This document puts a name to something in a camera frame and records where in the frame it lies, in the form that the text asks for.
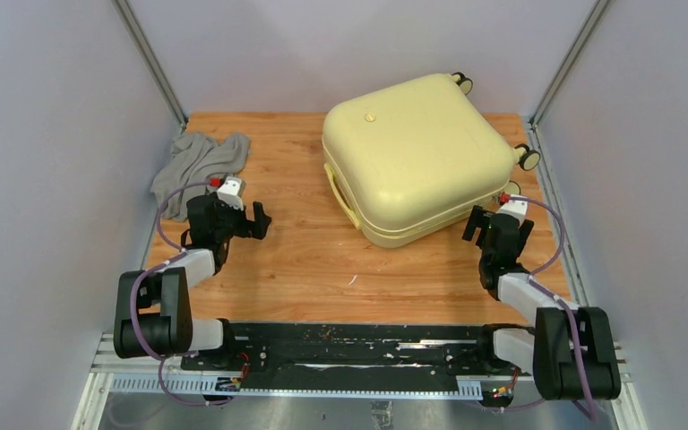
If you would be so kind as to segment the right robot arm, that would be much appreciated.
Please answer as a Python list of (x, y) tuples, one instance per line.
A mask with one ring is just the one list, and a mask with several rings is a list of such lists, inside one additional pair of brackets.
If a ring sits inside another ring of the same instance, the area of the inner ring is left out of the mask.
[(534, 227), (528, 205), (515, 196), (497, 211), (476, 206), (463, 232), (481, 251), (482, 288), (528, 321), (484, 325), (477, 365), (488, 374), (517, 367), (532, 376), (545, 400), (615, 400), (622, 381), (607, 313), (562, 298), (519, 261)]

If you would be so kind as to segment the cream suitcase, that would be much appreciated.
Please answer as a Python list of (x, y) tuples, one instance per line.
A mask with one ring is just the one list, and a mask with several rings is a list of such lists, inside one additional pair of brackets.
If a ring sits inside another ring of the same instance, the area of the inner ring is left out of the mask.
[(511, 145), (469, 101), (464, 73), (433, 73), (339, 103), (322, 125), (323, 168), (352, 225), (407, 245), (510, 193), (540, 155)]

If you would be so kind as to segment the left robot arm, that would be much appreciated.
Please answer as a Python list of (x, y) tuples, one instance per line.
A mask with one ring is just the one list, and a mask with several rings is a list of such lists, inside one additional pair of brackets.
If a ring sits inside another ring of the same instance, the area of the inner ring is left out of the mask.
[(239, 350), (230, 323), (194, 318), (190, 290), (221, 271), (232, 239), (262, 240), (272, 219), (261, 202), (253, 202), (251, 210), (237, 209), (216, 193), (194, 197), (186, 209), (188, 228), (177, 254), (148, 270), (120, 276), (114, 351), (120, 358), (156, 359), (204, 352), (214, 368), (227, 370), (237, 362)]

